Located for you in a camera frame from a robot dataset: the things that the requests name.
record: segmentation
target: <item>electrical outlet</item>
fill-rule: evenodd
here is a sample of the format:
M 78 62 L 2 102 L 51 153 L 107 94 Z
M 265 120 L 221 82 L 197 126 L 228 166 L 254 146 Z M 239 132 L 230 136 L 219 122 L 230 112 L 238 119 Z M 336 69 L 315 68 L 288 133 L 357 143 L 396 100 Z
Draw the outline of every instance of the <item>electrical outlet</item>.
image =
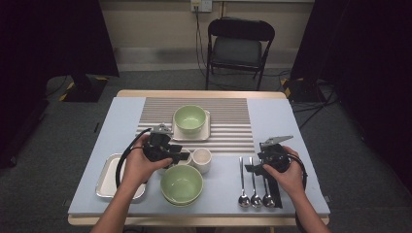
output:
M 201 12 L 212 12 L 212 0 L 202 0 Z
M 201 12 L 200 11 L 201 4 L 202 4 L 201 0 L 190 0 L 190 10 L 192 12 L 195 12 L 195 7 L 197 7 L 197 11 Z
M 195 7 L 197 7 L 198 12 L 212 12 L 213 0 L 190 0 L 190 10 L 195 12 Z

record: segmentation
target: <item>table edge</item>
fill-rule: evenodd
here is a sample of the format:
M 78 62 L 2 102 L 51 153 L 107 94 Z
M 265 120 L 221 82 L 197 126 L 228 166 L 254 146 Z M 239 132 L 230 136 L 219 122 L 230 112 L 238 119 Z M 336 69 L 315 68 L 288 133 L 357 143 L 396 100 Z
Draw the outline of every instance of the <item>table edge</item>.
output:
M 320 216 L 329 224 L 328 215 Z M 87 226 L 96 224 L 99 216 L 69 215 L 71 225 Z M 294 216 L 130 216 L 124 225 L 141 226 L 295 226 Z
M 279 91 L 220 91 L 220 90 L 141 90 L 123 89 L 117 97 L 173 97 L 173 98 L 267 98 L 286 99 Z

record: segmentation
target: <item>black chair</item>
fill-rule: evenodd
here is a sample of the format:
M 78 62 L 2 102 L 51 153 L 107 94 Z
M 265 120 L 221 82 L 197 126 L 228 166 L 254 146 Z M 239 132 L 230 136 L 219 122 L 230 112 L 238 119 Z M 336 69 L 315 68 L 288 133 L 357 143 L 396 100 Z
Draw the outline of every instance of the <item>black chair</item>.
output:
M 222 17 L 213 20 L 208 28 L 208 55 L 206 87 L 213 68 L 259 72 L 257 90 L 263 76 L 269 48 L 275 37 L 275 29 L 262 20 Z M 262 42 L 266 48 L 262 52 Z

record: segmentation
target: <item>hand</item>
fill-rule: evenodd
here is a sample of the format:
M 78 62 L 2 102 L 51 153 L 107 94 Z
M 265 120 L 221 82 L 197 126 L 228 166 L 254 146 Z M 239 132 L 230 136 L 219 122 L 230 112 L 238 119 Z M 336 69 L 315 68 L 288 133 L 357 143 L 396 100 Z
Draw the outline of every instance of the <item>hand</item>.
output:
M 299 154 L 289 147 L 283 146 L 287 153 L 294 154 L 299 157 Z M 284 173 L 279 173 L 270 165 L 264 164 L 263 168 L 278 181 L 279 185 L 288 193 L 289 196 L 304 192 L 302 185 L 302 170 L 296 161 L 292 161 L 289 169 Z
M 144 134 L 133 145 L 136 149 L 132 150 L 125 160 L 124 173 L 120 185 L 127 183 L 127 185 L 132 185 L 137 189 L 141 183 L 144 183 L 149 179 L 155 170 L 166 167 L 172 162 L 172 158 L 165 158 L 157 162 L 151 162 L 143 154 L 143 150 L 140 149 L 148 142 L 148 140 L 149 135 Z

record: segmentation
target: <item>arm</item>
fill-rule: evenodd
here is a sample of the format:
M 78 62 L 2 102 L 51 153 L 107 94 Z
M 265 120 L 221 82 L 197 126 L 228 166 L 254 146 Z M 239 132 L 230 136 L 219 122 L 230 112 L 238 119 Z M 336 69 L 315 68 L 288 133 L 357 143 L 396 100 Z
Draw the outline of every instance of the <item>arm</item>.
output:
M 148 138 L 148 135 L 143 135 L 134 147 L 141 147 Z M 147 181 L 155 170 L 165 167 L 171 162 L 171 158 L 151 162 L 141 149 L 132 150 L 125 160 L 120 186 L 103 216 L 97 221 L 91 232 L 122 232 L 130 202 L 137 188 Z
M 288 147 L 284 147 L 284 149 L 288 153 L 298 155 L 296 151 Z M 279 185 L 288 193 L 296 209 L 300 223 L 307 232 L 330 232 L 306 196 L 302 185 L 302 170 L 297 162 L 293 161 L 291 167 L 285 173 L 279 173 L 266 164 L 263 165 L 263 168 L 275 178 Z

